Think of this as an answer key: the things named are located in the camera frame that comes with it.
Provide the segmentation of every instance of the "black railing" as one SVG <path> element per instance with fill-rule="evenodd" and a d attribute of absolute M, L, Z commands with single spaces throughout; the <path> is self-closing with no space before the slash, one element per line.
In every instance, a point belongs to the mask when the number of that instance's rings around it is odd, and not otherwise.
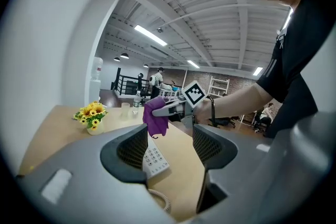
<path fill-rule="evenodd" d="M 119 76 L 117 76 L 116 83 L 117 85 L 114 85 L 113 88 L 119 92 L 119 95 L 136 95 L 138 89 L 138 78 L 123 76 L 119 74 Z M 142 91 L 146 92 L 146 96 L 150 96 L 152 94 L 152 86 L 149 84 L 149 80 L 142 79 L 141 84 Z M 172 84 L 167 85 L 181 88 L 181 86 L 176 86 Z"/>

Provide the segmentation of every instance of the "white ceiling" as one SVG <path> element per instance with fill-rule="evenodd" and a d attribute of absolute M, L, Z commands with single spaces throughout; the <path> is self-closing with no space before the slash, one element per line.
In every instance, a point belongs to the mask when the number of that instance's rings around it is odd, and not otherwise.
<path fill-rule="evenodd" d="M 250 77 L 266 67 L 288 14 L 285 6 L 250 4 L 247 0 L 120 0 L 110 17 L 105 46 L 150 66 L 189 67 L 193 60 L 206 71 Z M 180 16 L 199 12 L 156 29 Z M 165 42 L 163 47 L 134 30 L 139 24 Z"/>

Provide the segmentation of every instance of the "person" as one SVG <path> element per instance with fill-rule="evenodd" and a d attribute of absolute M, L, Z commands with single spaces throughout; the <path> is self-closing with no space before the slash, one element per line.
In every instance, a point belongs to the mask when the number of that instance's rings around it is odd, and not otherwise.
<path fill-rule="evenodd" d="M 154 75 L 155 77 L 155 85 L 152 87 L 151 99 L 159 96 L 160 94 L 160 84 L 163 82 L 162 73 L 164 69 L 162 67 L 158 68 L 157 73 Z"/>
<path fill-rule="evenodd" d="M 269 126 L 271 125 L 271 123 L 273 122 L 273 117 L 272 117 L 272 114 L 271 114 L 271 108 L 273 106 L 273 103 L 269 103 L 268 104 L 268 107 L 266 107 L 261 115 L 260 115 L 260 118 L 259 118 L 259 123 L 263 123 L 266 125 L 266 129 L 265 129 L 265 132 L 267 132 Z"/>
<path fill-rule="evenodd" d="M 274 138 L 283 129 L 317 112 L 313 96 L 301 71 L 329 35 L 335 23 L 334 0 L 269 0 L 293 9 L 291 20 L 276 41 L 269 66 L 259 80 L 228 96 L 215 99 L 216 116 L 228 117 L 252 113 L 273 98 L 282 103 L 265 136 Z M 196 119 L 211 117 L 211 104 L 202 102 Z"/>

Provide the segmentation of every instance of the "ceiling beam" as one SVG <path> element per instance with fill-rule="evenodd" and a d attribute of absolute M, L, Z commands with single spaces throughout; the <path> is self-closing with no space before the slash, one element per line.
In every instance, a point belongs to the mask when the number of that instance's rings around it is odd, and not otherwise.
<path fill-rule="evenodd" d="M 151 58 L 153 60 L 156 60 L 156 61 L 161 61 L 162 60 L 160 57 L 157 57 L 155 55 L 151 55 L 149 52 L 143 52 L 142 48 L 139 48 L 137 45 L 135 45 L 135 44 L 133 44 L 129 41 L 125 41 L 121 38 L 117 38 L 115 36 L 106 34 L 105 35 L 105 41 L 110 41 L 112 43 L 116 43 L 123 48 L 127 48 L 130 51 L 134 51 L 138 54 L 141 54 L 141 55 L 143 55 L 145 57 L 148 57 L 148 58 Z"/>
<path fill-rule="evenodd" d="M 179 18 L 174 9 L 169 6 L 164 0 L 135 0 L 145 6 L 147 9 L 152 11 L 161 17 L 164 21 L 169 22 L 171 20 Z M 213 66 L 211 62 L 211 56 L 208 51 L 205 49 L 199 38 L 195 33 L 190 29 L 187 23 L 184 20 L 179 20 L 170 24 L 170 26 L 183 38 L 185 41 L 192 46 L 197 53 L 207 62 L 209 66 Z"/>
<path fill-rule="evenodd" d="M 180 70 L 191 70 L 191 71 L 198 71 L 198 72 L 209 72 L 209 73 L 216 73 L 216 74 L 226 74 L 235 77 L 247 78 L 258 80 L 261 76 L 261 73 L 258 76 L 253 76 L 252 72 L 238 70 L 238 69 L 230 69 L 230 68 L 222 68 L 222 67 L 201 67 L 200 69 L 193 68 L 190 66 L 149 66 L 150 68 L 159 68 L 162 67 L 164 69 L 180 69 Z"/>
<path fill-rule="evenodd" d="M 122 31 L 128 35 L 131 35 L 133 37 L 139 38 L 139 39 L 143 39 L 144 35 L 141 34 L 140 32 L 134 30 L 134 28 L 126 23 L 121 22 L 120 20 L 114 19 L 112 17 L 110 17 L 108 23 L 108 26 L 110 27 L 114 27 L 115 29 Z M 161 46 L 159 44 L 157 44 L 155 41 L 151 42 L 149 41 L 150 44 L 157 48 L 160 51 L 163 51 L 164 53 L 170 55 L 171 57 L 173 57 L 176 60 L 181 61 L 182 63 L 185 63 L 186 60 L 179 54 L 177 54 L 176 52 L 173 51 L 173 49 L 169 48 L 168 46 Z"/>
<path fill-rule="evenodd" d="M 246 4 L 246 0 L 237 0 L 238 4 Z M 248 28 L 248 11 L 247 7 L 238 7 L 239 20 L 240 20 L 240 52 L 238 69 L 242 68 L 244 55 L 246 50 L 247 41 L 247 28 Z"/>

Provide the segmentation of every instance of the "sunflower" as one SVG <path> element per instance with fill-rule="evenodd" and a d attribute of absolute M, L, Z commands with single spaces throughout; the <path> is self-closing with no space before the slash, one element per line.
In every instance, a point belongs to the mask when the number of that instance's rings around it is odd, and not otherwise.
<path fill-rule="evenodd" d="M 96 111 L 97 114 L 101 114 L 105 112 L 105 108 L 101 103 L 93 104 L 93 109 Z"/>
<path fill-rule="evenodd" d="M 96 115 L 97 115 L 96 110 L 95 110 L 95 109 L 91 109 L 91 110 L 90 110 L 90 115 L 91 115 L 91 116 L 96 116 Z"/>
<path fill-rule="evenodd" d="M 79 115 L 82 115 L 82 116 L 86 116 L 86 117 L 90 117 L 90 110 L 92 108 L 89 108 L 89 107 L 86 107 L 86 108 L 81 108 L 80 109 L 80 114 Z"/>
<path fill-rule="evenodd" d="M 100 122 L 100 120 L 98 120 L 98 119 L 93 119 L 93 120 L 91 121 L 91 124 L 92 124 L 92 126 L 97 127 L 97 125 L 99 124 L 99 122 Z"/>
<path fill-rule="evenodd" d="M 83 125 L 86 125 L 86 119 L 80 119 L 80 122 L 83 124 Z"/>

